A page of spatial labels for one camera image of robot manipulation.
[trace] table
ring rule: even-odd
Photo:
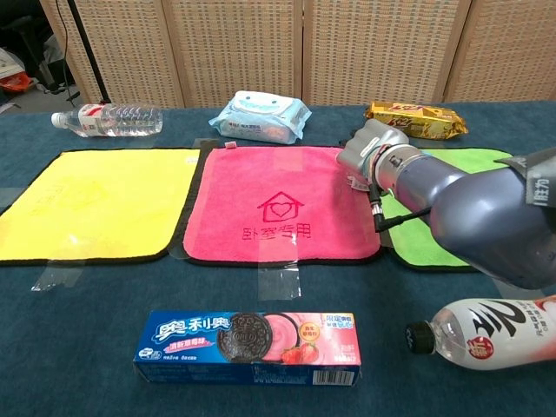
[[[556,144],[556,102],[449,107],[467,119],[469,134],[414,143],[514,154]],[[363,124],[364,109],[312,108],[302,144],[335,145],[349,138]],[[24,188],[63,150],[189,147],[196,138],[218,137],[207,121],[219,111],[167,110],[160,135],[110,139],[54,129],[50,114],[0,116],[3,204],[10,203],[8,189]],[[414,272],[383,255],[368,265],[300,266],[301,298],[258,301],[256,268],[202,267],[166,256],[143,264],[72,268],[72,287],[31,291],[52,268],[0,268],[1,415],[556,414],[556,362],[479,373],[438,355],[408,352],[408,322],[430,319],[462,298],[500,297],[493,281],[479,273]],[[353,388],[148,384],[135,374],[132,358],[152,309],[353,312],[362,379]]]

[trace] black bottle cap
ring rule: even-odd
[[[414,354],[432,354],[434,352],[434,332],[426,321],[408,324],[406,342]]]

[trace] bottle cap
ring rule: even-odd
[[[53,113],[50,117],[50,121],[55,128],[63,128],[62,113]]]
[[[426,321],[418,321],[407,325],[406,342],[409,350],[414,354],[434,353],[434,332]]]

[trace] plastic bottle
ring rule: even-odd
[[[556,359],[556,295],[537,301],[468,299],[406,327],[409,349],[477,370]]]
[[[80,109],[54,113],[52,124],[79,136],[147,136],[162,130],[159,109],[115,104],[85,104]]]

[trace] yellow towel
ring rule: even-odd
[[[194,149],[62,153],[0,216],[0,261],[161,253],[198,156]]]

